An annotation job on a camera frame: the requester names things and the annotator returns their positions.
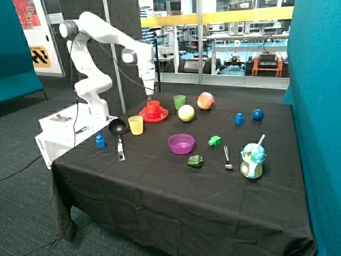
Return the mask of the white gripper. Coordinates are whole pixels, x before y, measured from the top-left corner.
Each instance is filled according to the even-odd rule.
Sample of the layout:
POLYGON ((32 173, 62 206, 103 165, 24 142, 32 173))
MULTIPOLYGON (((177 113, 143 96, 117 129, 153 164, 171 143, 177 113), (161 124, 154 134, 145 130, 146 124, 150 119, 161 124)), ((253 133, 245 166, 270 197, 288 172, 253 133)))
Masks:
POLYGON ((140 78, 143 82, 146 95, 153 95, 155 91, 155 70, 140 69, 140 78))

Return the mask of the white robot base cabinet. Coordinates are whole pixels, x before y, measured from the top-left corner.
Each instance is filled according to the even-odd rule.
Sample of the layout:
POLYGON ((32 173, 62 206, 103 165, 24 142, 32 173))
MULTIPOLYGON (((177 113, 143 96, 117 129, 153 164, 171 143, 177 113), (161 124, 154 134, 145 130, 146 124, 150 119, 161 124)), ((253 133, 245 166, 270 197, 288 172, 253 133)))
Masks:
POLYGON ((48 169, 61 155, 82 143, 102 128, 109 125, 116 116, 103 120, 90 114, 90 107, 78 103, 39 120, 42 133, 35 136, 36 143, 48 169))

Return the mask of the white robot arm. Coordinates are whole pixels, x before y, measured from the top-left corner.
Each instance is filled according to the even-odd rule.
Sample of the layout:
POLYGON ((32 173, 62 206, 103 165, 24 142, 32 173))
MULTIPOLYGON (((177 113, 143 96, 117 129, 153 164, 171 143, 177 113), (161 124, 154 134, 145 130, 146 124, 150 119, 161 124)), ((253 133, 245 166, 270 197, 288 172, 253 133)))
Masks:
POLYGON ((135 40, 91 12, 82 13, 76 20, 65 20, 59 25, 60 35, 67 40, 70 58, 83 78, 75 84, 77 96, 88 105, 88 114, 95 121, 107 121, 107 102, 100 94, 112 87, 112 76, 106 64, 117 58, 109 53, 110 46, 121 46, 120 61, 136 66, 147 96, 155 91, 153 45, 143 39, 135 40))

